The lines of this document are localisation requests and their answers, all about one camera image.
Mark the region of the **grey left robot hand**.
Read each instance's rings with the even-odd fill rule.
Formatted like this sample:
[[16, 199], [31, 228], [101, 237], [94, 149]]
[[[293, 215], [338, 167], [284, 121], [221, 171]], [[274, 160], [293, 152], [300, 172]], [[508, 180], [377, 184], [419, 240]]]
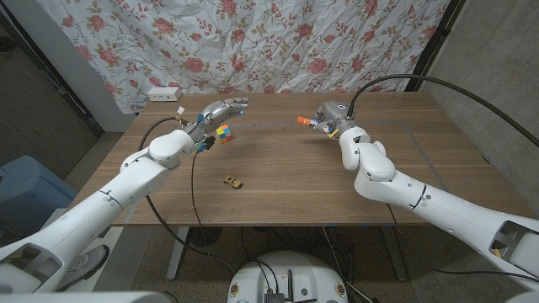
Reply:
[[196, 122], [189, 124], [184, 131], [194, 142], [202, 141], [223, 122], [243, 114], [248, 108], [248, 98], [229, 98], [209, 104], [197, 116]]

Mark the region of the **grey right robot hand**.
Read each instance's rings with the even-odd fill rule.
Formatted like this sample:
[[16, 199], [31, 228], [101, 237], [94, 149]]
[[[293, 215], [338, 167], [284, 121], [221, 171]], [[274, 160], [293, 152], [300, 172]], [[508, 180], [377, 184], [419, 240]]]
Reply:
[[337, 101], [322, 103], [313, 119], [313, 129], [321, 131], [333, 138], [341, 137], [345, 131], [357, 126], [356, 121], [348, 115], [349, 105]]

